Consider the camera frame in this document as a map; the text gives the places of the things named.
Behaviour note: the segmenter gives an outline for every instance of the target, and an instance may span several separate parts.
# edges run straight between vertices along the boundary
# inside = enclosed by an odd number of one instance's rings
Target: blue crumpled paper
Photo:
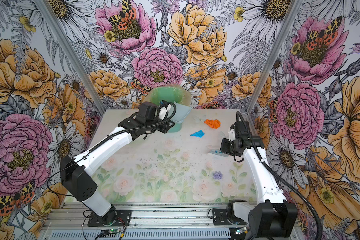
[[[198,132],[195,132],[195,133],[193,133],[193,134],[191,134],[191,136],[194,136],[194,137],[202,137],[202,136],[204,136],[204,132],[203,131],[198,131]]]

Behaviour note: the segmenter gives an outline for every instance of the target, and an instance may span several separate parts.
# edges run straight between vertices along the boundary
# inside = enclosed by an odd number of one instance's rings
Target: tabletop
[[[90,144],[94,146],[118,123],[137,110],[107,110]],[[218,119],[210,128],[205,119]],[[249,165],[232,156],[209,153],[220,149],[236,120],[236,110],[190,112],[179,132],[140,136],[107,159],[92,179],[111,203],[118,202],[256,202],[256,188]],[[202,130],[203,137],[190,136]],[[66,202],[75,201],[67,197]]]

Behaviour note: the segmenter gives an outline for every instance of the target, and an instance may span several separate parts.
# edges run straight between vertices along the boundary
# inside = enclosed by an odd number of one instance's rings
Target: orange cloth
[[[220,121],[219,120],[205,120],[204,123],[206,123],[208,126],[210,126],[211,128],[218,128],[220,127]]]

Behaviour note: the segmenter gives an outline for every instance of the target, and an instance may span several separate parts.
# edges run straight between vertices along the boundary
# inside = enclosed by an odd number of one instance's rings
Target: metal post
[[[285,15],[286,17],[284,18],[283,25],[281,26],[279,33],[275,37],[275,41],[273,42],[271,51],[269,52],[269,55],[267,57],[267,60],[265,61],[264,67],[261,70],[259,81],[257,82],[256,86],[254,87],[253,93],[248,102],[248,105],[246,108],[246,112],[248,114],[250,114],[250,112],[252,111],[252,109],[254,107],[254,104],[256,103],[257,99],[259,98],[261,89],[263,88],[265,82],[267,81],[269,71],[271,70],[273,63],[275,62],[275,60],[277,58],[277,55],[278,55],[278,52],[279,52],[281,46],[285,42],[285,37],[287,36],[289,30],[291,29],[301,5],[302,5],[302,0],[292,0],[291,3],[289,4],[289,8]]]
[[[58,18],[56,17],[51,6],[49,5],[48,0],[37,0],[34,1],[34,3],[36,4],[36,7],[43,15],[46,22],[48,23],[48,26],[52,30],[61,48],[64,50],[64,53],[71,61],[81,81],[84,83],[84,86],[87,88],[88,93],[91,95],[93,102],[95,103],[100,114],[103,115],[106,112],[106,108],[103,102],[101,101],[101,98],[97,94],[95,88],[93,87],[93,84],[89,79],[88,74],[86,73],[83,65],[81,64],[78,56],[76,55],[76,52],[71,45],[71,42],[69,41],[67,35],[65,34],[64,28],[61,26],[61,24],[59,24]]]

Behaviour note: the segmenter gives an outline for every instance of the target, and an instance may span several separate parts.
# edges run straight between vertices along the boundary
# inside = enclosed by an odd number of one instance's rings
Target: table
[[[90,144],[101,141],[123,119],[137,110],[107,110]],[[218,119],[212,129],[205,119]],[[236,120],[236,110],[190,112],[175,133],[140,136],[110,157],[92,179],[111,203],[118,202],[256,202],[256,188],[249,165],[232,156],[209,153],[220,149],[223,137]],[[190,136],[202,130],[203,137]],[[75,201],[67,197],[66,202]]]

